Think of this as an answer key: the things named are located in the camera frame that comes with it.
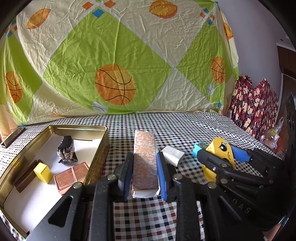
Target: white wall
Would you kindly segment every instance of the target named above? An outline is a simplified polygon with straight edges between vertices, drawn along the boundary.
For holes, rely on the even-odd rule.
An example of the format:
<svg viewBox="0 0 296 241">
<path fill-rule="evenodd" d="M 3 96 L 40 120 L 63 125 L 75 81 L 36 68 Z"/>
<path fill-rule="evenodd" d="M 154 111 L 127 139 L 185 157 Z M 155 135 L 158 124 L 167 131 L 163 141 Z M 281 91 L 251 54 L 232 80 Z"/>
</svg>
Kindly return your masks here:
<svg viewBox="0 0 296 241">
<path fill-rule="evenodd" d="M 255 87 L 266 78 L 279 97 L 281 70 L 277 42 L 292 45 L 279 22 L 258 0 L 219 0 L 232 28 L 239 54 L 239 72 Z"/>
</svg>

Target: copper chocolate bar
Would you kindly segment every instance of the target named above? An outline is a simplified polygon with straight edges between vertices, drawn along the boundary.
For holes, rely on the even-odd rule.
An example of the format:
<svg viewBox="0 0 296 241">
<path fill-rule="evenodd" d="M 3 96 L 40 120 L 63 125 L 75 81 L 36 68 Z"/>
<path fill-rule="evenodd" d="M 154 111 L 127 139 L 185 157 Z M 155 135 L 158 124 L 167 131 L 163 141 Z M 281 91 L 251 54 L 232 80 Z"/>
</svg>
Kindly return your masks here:
<svg viewBox="0 0 296 241">
<path fill-rule="evenodd" d="M 39 162 L 43 163 L 40 159 L 38 161 L 33 161 L 25 170 L 25 172 L 23 172 L 23 174 L 21 174 L 20 177 L 17 178 L 17 180 L 13 183 L 19 193 L 21 193 L 36 177 L 34 168 L 38 165 Z"/>
<path fill-rule="evenodd" d="M 153 197 L 158 191 L 154 134 L 135 131 L 133 161 L 133 198 Z"/>
<path fill-rule="evenodd" d="M 83 183 L 88 171 L 88 165 L 86 162 L 83 162 L 54 175 L 54 182 L 59 193 L 64 195 L 74 183 Z"/>
</svg>

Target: white box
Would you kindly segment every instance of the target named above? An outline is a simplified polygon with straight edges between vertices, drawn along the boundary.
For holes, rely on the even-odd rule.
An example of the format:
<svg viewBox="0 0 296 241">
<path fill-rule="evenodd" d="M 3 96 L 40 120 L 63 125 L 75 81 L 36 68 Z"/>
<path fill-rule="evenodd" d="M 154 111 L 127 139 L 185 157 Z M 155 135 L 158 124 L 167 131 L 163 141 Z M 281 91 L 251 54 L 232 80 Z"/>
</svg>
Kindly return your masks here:
<svg viewBox="0 0 296 241">
<path fill-rule="evenodd" d="M 180 151 L 171 146 L 166 146 L 161 150 L 161 152 L 163 153 L 166 162 L 172 164 L 175 167 L 179 165 L 180 161 L 183 159 L 185 155 L 185 152 Z"/>
</svg>

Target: blue gripper pad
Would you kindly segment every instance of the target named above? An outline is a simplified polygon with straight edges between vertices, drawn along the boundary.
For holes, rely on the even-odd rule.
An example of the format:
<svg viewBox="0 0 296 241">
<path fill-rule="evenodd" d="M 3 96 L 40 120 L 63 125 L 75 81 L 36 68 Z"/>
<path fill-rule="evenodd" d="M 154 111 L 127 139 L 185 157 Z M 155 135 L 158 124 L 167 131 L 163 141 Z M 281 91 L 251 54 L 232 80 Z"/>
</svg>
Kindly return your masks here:
<svg viewBox="0 0 296 241">
<path fill-rule="evenodd" d="M 131 178 L 133 175 L 133 153 L 129 152 L 123 164 L 120 176 L 118 178 L 118 187 L 122 192 L 123 201 L 128 200 L 129 191 L 131 189 Z"/>
<path fill-rule="evenodd" d="M 240 162 L 249 162 L 251 157 L 249 156 L 248 152 L 246 150 L 243 150 L 237 146 L 231 146 L 231 150 L 233 153 L 233 157 Z"/>
<path fill-rule="evenodd" d="M 163 201 L 167 201 L 168 190 L 172 182 L 172 177 L 170 176 L 165 158 L 162 152 L 157 153 L 156 155 L 156 164 L 157 164 L 157 174 L 160 185 L 160 195 Z"/>
</svg>

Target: table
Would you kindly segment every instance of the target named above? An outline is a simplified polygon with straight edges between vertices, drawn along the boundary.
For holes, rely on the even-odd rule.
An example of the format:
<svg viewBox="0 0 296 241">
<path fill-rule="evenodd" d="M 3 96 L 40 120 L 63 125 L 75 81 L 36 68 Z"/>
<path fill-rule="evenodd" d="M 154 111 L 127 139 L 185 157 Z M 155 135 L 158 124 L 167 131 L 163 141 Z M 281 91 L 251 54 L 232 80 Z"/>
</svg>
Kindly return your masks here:
<svg viewBox="0 0 296 241">
<path fill-rule="evenodd" d="M 40 131 L 49 124 L 83 124 L 107 126 L 110 139 L 103 175 L 113 172 L 122 164 L 126 154 L 133 151 L 135 130 L 155 134 L 159 150 L 167 145 L 185 152 L 177 172 L 194 182 L 206 183 L 201 164 L 191 155 L 195 143 L 204 141 L 209 144 L 214 138 L 221 137 L 240 148 L 259 148 L 273 154 L 248 133 L 234 125 L 227 117 L 208 113 L 138 113 L 128 115 L 101 115 L 78 118 L 65 118 L 48 123 L 26 127 L 8 149 L 0 149 L 0 175 L 17 153 Z M 236 162 L 237 170 L 260 175 L 248 163 Z M 202 214 L 200 217 L 201 237 L 204 239 Z M 160 196 L 149 199 L 128 198 L 127 203 L 114 204 L 114 225 L 116 240 L 174 240 L 176 235 L 176 203 L 165 203 Z M 24 240 L 10 224 L 7 224 L 17 240 Z"/>
</svg>

